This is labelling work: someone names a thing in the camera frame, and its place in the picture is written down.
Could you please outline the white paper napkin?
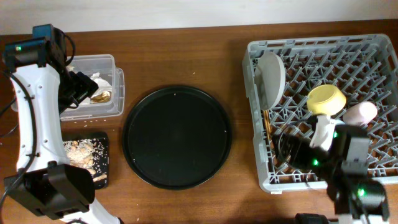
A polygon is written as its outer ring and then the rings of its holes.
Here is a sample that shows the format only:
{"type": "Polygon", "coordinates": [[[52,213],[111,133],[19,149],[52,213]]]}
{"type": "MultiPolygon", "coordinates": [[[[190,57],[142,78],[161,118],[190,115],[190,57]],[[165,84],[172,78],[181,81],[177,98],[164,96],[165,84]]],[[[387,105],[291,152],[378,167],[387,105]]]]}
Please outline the white paper napkin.
{"type": "MultiPolygon", "coordinates": [[[[93,93],[92,96],[99,95],[103,91],[110,91],[112,93],[112,90],[113,90],[112,85],[105,79],[101,78],[99,72],[92,74],[90,79],[93,80],[98,85],[98,89],[93,93]]],[[[85,98],[80,104],[81,105],[90,105],[91,97],[85,98]]]]}

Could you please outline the gold foil wrapper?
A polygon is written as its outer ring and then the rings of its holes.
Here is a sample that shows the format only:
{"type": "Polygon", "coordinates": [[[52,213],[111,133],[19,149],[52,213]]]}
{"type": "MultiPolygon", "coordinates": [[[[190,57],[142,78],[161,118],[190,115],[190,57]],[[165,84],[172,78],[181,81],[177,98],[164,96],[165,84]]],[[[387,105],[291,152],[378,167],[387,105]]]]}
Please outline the gold foil wrapper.
{"type": "Polygon", "coordinates": [[[96,103],[107,103],[111,100],[112,93],[110,91],[103,91],[99,95],[92,96],[90,98],[90,103],[91,104],[96,104],[96,103]]]}

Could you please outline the yellow bowl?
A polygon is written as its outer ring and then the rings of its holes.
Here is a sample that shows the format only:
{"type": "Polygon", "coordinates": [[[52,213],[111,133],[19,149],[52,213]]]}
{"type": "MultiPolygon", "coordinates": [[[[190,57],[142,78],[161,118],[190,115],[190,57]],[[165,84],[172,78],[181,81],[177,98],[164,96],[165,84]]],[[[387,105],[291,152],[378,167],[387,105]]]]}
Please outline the yellow bowl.
{"type": "Polygon", "coordinates": [[[313,115],[333,116],[346,104],[346,97],[337,86],[320,85],[308,94],[307,108],[313,115]]]}

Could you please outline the food scraps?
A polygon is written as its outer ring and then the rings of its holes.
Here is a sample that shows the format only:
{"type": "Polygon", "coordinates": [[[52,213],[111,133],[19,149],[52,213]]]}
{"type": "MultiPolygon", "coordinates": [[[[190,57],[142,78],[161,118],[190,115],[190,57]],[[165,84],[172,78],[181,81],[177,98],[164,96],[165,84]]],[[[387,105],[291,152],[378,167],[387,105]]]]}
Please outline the food scraps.
{"type": "Polygon", "coordinates": [[[108,178],[108,150],[98,138],[64,141],[70,164],[86,169],[95,184],[108,178]]]}

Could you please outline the pink cup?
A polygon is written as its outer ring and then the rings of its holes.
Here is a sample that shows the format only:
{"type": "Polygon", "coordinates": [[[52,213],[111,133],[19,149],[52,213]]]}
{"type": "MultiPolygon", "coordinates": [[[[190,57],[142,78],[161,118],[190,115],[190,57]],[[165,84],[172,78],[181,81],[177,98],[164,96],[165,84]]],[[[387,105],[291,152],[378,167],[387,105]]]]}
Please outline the pink cup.
{"type": "Polygon", "coordinates": [[[370,101],[364,101],[349,108],[343,115],[346,124],[361,126],[368,124],[377,116],[377,107],[370,101]]]}

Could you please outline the grey plate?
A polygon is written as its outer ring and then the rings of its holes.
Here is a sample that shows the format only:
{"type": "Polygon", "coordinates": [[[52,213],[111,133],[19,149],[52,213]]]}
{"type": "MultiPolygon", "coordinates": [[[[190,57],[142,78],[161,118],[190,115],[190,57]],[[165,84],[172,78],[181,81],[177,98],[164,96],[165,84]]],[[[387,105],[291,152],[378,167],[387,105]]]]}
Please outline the grey plate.
{"type": "Polygon", "coordinates": [[[285,87],[285,67],[282,59],[273,52],[264,52],[258,59],[255,82],[259,90],[260,108],[270,110],[282,98],[285,87]]]}

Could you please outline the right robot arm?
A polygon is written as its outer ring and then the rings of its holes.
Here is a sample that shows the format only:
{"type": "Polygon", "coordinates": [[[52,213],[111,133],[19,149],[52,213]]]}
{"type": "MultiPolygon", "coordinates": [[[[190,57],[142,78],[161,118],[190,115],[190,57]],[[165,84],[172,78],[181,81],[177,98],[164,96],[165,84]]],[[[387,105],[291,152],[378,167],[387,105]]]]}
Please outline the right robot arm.
{"type": "Polygon", "coordinates": [[[278,160],[307,171],[327,183],[339,223],[389,223],[389,205],[384,186],[368,177],[367,131],[358,126],[338,125],[331,146],[324,151],[306,139],[280,133],[272,137],[278,160]]]}

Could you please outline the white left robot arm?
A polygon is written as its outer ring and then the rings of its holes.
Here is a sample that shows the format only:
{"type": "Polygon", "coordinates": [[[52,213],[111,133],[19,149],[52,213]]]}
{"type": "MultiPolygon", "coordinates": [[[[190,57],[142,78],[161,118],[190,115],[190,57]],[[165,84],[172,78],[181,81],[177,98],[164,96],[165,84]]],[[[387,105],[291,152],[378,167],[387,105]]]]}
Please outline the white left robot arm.
{"type": "Polygon", "coordinates": [[[66,223],[120,223],[95,197],[90,172],[70,164],[60,115],[77,108],[98,85],[70,72],[71,39],[51,24],[35,26],[32,38],[5,46],[4,75],[15,90],[20,148],[16,175],[4,179],[10,197],[38,217],[66,223]]]}

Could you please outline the clear plastic waste bin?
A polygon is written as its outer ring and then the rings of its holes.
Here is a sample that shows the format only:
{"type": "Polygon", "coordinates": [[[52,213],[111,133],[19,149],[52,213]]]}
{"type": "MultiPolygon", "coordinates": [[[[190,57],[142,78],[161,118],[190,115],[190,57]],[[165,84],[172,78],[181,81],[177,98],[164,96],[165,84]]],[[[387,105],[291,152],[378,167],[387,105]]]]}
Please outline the clear plastic waste bin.
{"type": "Polygon", "coordinates": [[[112,55],[72,58],[67,67],[37,63],[7,72],[15,89],[19,124],[59,127],[59,121],[118,116],[124,107],[123,71],[112,55]]]}

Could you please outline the grey dishwasher rack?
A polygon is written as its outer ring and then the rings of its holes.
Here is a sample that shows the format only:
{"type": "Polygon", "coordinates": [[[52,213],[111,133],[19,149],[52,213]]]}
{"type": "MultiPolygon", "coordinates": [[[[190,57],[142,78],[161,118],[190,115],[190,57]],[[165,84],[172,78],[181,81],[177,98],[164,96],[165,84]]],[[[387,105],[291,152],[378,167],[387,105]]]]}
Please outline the grey dishwasher rack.
{"type": "Polygon", "coordinates": [[[397,183],[397,55],[387,35],[253,41],[246,47],[242,68],[251,108],[258,182],[263,191],[279,194],[326,187],[313,172],[279,162],[271,142],[273,135],[283,131],[312,138],[315,128],[307,121],[311,117],[307,96],[325,84],[343,92],[347,107],[364,101],[376,105],[377,116],[366,125],[370,138],[368,176],[385,185],[397,183]],[[270,140],[255,82],[257,61],[264,52],[282,59],[286,81],[282,98],[268,110],[270,140]]]}

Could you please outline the black rectangular bin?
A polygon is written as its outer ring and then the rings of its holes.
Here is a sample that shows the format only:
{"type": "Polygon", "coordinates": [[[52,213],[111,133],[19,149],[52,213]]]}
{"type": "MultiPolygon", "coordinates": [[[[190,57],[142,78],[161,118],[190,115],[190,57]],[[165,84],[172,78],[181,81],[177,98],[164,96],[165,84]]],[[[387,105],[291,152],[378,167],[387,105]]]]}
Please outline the black rectangular bin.
{"type": "Polygon", "coordinates": [[[105,132],[66,133],[64,149],[72,166],[86,169],[101,190],[109,184],[109,138],[105,132]]]}

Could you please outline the round black tray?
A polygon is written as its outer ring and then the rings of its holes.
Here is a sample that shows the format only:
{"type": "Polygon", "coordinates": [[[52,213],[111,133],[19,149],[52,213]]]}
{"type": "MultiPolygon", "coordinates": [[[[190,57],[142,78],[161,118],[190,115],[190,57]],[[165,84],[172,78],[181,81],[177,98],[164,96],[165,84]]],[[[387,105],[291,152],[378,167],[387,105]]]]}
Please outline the round black tray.
{"type": "Polygon", "coordinates": [[[126,117],[123,154],[144,182],[185,190],[211,179],[229,156],[227,112],[207,92],[174,85],[149,93],[126,117]]]}

